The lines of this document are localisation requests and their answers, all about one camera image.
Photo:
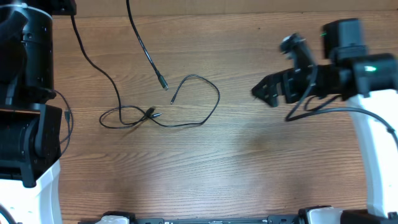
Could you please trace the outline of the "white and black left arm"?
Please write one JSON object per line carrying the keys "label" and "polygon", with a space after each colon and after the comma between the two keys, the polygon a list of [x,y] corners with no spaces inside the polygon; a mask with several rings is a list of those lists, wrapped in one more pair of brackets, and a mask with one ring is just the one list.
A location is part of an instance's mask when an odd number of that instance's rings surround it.
{"label": "white and black left arm", "polygon": [[1,2],[2,223],[62,222],[52,28],[54,16],[75,14],[72,0]]}

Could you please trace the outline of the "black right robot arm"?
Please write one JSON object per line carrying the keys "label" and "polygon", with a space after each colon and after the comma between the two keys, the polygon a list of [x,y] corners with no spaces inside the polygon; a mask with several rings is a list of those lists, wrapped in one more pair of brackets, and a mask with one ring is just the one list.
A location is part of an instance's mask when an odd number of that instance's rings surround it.
{"label": "black right robot arm", "polygon": [[321,105],[305,109],[305,117],[330,113],[330,103],[340,98],[346,103],[342,111],[352,117],[366,174],[366,208],[305,209],[305,222],[396,223],[397,59],[389,53],[368,52],[357,18],[325,24],[322,38],[328,65],[316,63],[305,39],[294,33],[280,45],[294,66],[264,77],[251,92],[273,108],[279,96],[294,109],[307,107],[313,98],[322,99]]}

